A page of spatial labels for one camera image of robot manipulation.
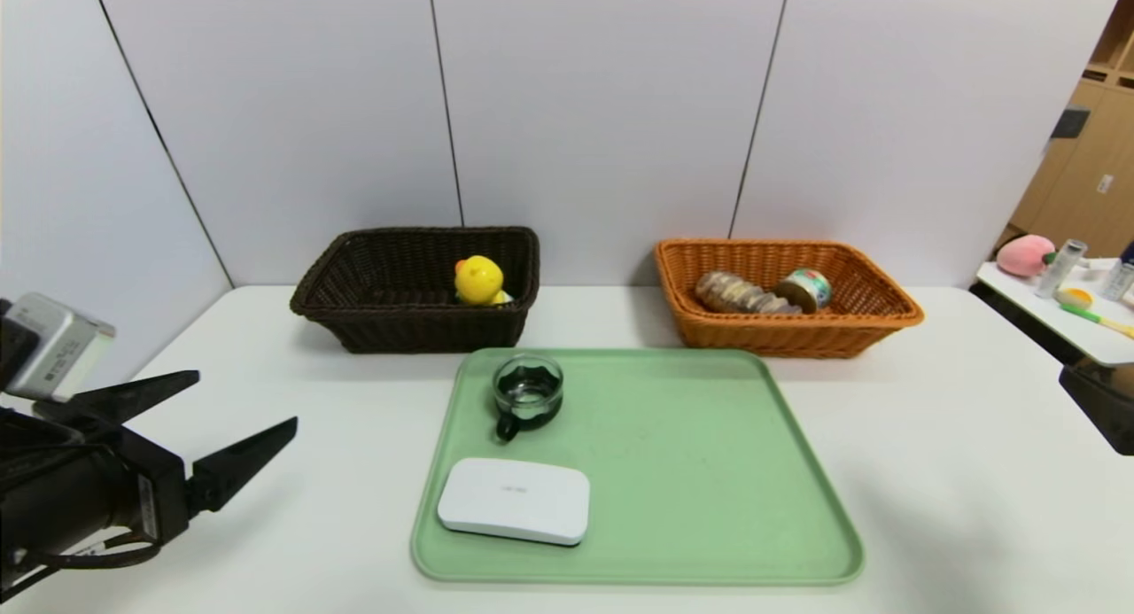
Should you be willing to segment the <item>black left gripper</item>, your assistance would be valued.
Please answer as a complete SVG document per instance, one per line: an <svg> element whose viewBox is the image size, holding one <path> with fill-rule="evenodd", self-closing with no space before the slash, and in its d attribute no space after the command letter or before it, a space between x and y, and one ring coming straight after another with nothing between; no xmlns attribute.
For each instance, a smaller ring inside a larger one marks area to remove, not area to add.
<svg viewBox="0 0 1134 614"><path fill-rule="evenodd" d="M37 401L3 421L5 565L132 565L219 512L287 448L299 419L273 424L191 465L127 428L201 380L197 370Z"/></svg>

